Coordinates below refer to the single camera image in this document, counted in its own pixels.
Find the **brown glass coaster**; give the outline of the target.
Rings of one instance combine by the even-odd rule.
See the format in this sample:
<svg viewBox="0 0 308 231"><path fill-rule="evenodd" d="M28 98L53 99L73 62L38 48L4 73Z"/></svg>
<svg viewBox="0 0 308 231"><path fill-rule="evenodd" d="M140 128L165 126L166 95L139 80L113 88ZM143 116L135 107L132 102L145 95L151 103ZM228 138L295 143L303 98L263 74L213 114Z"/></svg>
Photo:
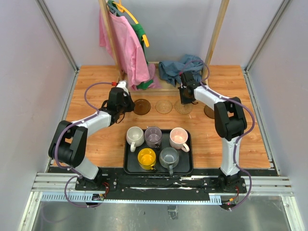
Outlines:
<svg viewBox="0 0 308 231"><path fill-rule="evenodd" d="M148 100L146 99L137 99L135 102L135 107L134 107L134 113L137 115L145 115L149 113L151 109L151 104Z"/></svg>

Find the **woven rattan coaster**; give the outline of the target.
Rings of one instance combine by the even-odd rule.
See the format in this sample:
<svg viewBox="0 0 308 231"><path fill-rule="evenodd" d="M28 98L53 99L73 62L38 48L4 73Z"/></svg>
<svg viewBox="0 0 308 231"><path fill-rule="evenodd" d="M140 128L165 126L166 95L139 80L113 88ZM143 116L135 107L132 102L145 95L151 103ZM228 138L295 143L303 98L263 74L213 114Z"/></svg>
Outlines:
<svg viewBox="0 0 308 231"><path fill-rule="evenodd" d="M180 100L177 100L174 103L174 108L179 114L187 115L193 110L193 105L192 104L182 104Z"/></svg>

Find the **light woven coaster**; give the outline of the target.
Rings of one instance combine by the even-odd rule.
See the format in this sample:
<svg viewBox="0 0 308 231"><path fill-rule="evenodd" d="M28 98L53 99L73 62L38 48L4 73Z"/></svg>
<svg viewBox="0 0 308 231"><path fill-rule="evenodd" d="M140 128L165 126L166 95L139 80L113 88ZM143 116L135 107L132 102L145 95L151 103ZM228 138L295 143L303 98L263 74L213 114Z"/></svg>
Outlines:
<svg viewBox="0 0 308 231"><path fill-rule="evenodd" d="M169 100L159 100L156 103L155 108L157 112L161 114L168 114L172 111L173 105Z"/></svg>

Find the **dark wooden coaster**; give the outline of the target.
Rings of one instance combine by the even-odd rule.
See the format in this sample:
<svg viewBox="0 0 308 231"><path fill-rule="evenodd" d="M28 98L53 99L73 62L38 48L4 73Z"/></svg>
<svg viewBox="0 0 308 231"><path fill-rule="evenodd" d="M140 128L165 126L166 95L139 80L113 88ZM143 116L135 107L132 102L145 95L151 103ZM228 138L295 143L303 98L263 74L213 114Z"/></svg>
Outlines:
<svg viewBox="0 0 308 231"><path fill-rule="evenodd" d="M207 105L204 107L204 114L211 119L215 118L214 110L208 107Z"/></svg>

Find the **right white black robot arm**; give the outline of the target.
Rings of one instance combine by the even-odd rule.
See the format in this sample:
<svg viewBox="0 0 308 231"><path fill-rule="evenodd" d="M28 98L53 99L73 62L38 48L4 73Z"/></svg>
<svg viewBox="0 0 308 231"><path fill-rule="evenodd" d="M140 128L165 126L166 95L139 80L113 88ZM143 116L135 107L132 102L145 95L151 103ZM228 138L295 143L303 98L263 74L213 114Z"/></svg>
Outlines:
<svg viewBox="0 0 308 231"><path fill-rule="evenodd" d="M240 182L238 147L241 143L247 121L239 98L228 98L202 82L197 82L190 72L180 74L180 101L189 104L200 101L214 111L214 123L217 134L222 140L222 162L218 187L223 192L230 192Z"/></svg>

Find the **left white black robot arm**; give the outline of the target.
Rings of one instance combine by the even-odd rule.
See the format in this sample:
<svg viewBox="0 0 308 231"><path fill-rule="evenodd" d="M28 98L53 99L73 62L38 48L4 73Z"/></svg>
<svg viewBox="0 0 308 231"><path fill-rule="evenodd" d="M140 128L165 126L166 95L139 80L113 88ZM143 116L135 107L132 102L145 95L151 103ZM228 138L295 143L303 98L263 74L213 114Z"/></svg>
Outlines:
<svg viewBox="0 0 308 231"><path fill-rule="evenodd" d="M86 157L89 136L115 124L121 115L134 110L135 104L129 91L124 87L113 87L108 99L94 114L75 122L61 121L56 129L48 150L50 158L57 163L67 164L72 171L86 180L96 191L103 185L103 174L98 166Z"/></svg>

